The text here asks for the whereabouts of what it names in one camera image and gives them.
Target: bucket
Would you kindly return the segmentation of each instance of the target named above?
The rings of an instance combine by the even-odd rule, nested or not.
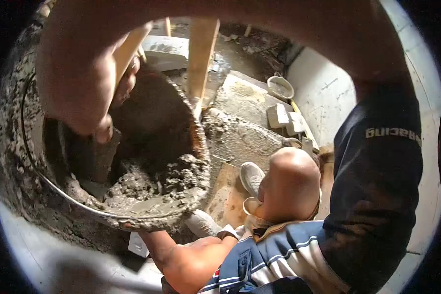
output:
[[[288,101],[294,97],[293,86],[283,77],[275,73],[267,80],[268,94],[283,101]]]

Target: navy jacket sleeve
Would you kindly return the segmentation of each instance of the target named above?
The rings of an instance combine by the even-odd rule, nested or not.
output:
[[[358,292],[381,288],[405,256],[422,174],[414,93],[380,85],[334,140],[330,215],[318,236],[330,267]]]

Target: wooden post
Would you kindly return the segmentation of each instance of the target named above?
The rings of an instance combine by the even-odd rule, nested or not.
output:
[[[248,37],[248,35],[250,34],[251,31],[252,31],[252,25],[249,24],[247,26],[247,29],[245,30],[244,37]]]
[[[186,90],[194,108],[194,115],[198,118],[201,115],[207,70],[216,44],[219,25],[218,19],[191,19]]]
[[[165,17],[165,32],[166,32],[167,37],[172,36],[172,25],[170,24],[169,17]]]

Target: shoe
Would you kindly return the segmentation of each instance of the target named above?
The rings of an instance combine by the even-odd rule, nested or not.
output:
[[[245,162],[240,168],[242,185],[252,197],[258,198],[259,184],[264,177],[265,173],[253,162]]]
[[[200,238],[216,237],[222,228],[212,219],[210,215],[202,210],[196,209],[193,214],[185,220],[188,228]]]

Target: white wall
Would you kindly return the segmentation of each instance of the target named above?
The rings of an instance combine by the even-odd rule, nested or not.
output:
[[[395,0],[381,0],[405,51],[422,124],[423,175],[418,187],[417,221],[407,247],[409,252],[380,293],[398,293],[419,266],[441,217],[441,185],[437,136],[441,116],[441,81],[424,40]],[[333,142],[335,132],[355,104],[350,77],[311,49],[304,50],[287,75],[296,90],[294,101],[320,146]]]
[[[350,76],[311,48],[304,49],[289,68],[294,102],[320,147],[333,144],[335,133],[355,105]]]

